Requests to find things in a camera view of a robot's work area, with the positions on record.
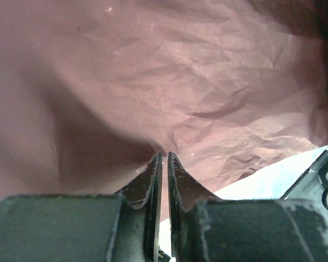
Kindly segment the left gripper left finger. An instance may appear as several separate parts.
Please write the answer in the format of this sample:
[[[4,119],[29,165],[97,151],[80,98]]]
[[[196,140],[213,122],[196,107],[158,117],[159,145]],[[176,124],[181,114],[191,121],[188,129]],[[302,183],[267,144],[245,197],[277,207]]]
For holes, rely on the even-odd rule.
[[[157,261],[162,157],[111,195],[0,201],[0,261]]]

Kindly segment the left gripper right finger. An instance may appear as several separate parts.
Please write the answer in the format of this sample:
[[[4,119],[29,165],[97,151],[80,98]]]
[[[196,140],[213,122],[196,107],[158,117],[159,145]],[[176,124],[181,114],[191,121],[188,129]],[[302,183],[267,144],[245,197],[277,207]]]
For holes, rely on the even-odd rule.
[[[328,217],[305,199],[222,200],[168,155],[176,261],[328,261]]]

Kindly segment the red wrapping paper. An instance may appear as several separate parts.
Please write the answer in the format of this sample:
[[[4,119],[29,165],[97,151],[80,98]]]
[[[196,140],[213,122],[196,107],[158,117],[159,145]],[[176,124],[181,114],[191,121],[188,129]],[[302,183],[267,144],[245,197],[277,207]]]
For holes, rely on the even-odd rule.
[[[0,199],[217,190],[328,144],[328,1],[0,1]]]

